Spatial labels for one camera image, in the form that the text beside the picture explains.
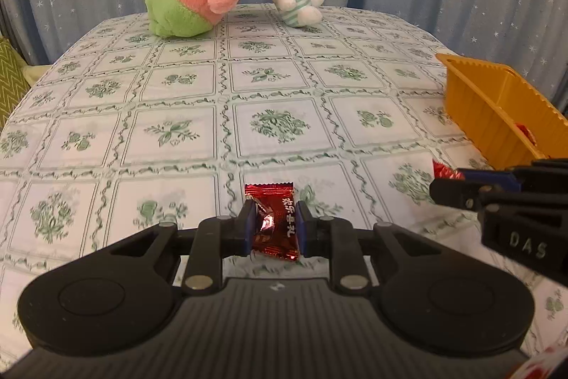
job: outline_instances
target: floral tablecloth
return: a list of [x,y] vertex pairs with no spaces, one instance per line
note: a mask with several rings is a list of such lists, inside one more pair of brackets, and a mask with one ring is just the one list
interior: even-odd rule
[[[0,369],[29,349],[16,301],[35,276],[160,220],[234,215],[245,183],[269,181],[293,181],[316,215],[394,222],[515,274],[537,307],[525,350],[566,340],[567,291],[428,196],[432,158],[486,166],[443,110],[435,53],[450,51],[395,16],[323,11],[294,29],[240,5],[190,40],[114,18],[30,90],[0,137]],[[229,258],[224,273],[325,276],[327,261]]]

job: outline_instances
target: table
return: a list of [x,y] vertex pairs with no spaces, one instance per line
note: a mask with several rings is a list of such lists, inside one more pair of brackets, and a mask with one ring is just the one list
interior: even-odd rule
[[[0,370],[29,349],[16,302],[35,276],[161,220],[235,215],[243,185],[261,182],[293,181],[316,215],[397,223],[515,274],[536,300],[524,349],[566,340],[566,289],[428,196],[433,158],[487,166],[443,109],[435,53],[451,51],[392,15],[322,10],[295,29],[272,4],[239,5],[189,40],[153,36],[146,14],[113,18],[29,91],[0,137]],[[327,261],[229,258],[224,274],[326,276]]]

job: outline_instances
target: yellow container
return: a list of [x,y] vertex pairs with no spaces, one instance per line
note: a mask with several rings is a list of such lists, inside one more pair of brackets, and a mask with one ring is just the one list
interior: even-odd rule
[[[495,169],[568,158],[568,120],[512,68],[437,54],[448,68],[445,107]],[[515,123],[535,136],[536,146]]]

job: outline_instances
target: green chevron pillow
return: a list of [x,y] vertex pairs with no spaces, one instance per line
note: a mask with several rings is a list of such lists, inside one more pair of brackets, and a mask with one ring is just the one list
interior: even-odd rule
[[8,39],[0,37],[0,130],[29,90]]

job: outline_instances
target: ridged gray surface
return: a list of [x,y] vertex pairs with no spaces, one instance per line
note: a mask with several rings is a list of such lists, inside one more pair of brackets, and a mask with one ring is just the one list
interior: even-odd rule
[[517,351],[465,360],[420,351],[362,298],[326,280],[229,280],[219,294],[184,301],[157,336],[98,358],[37,349],[6,379],[385,378],[503,379]]

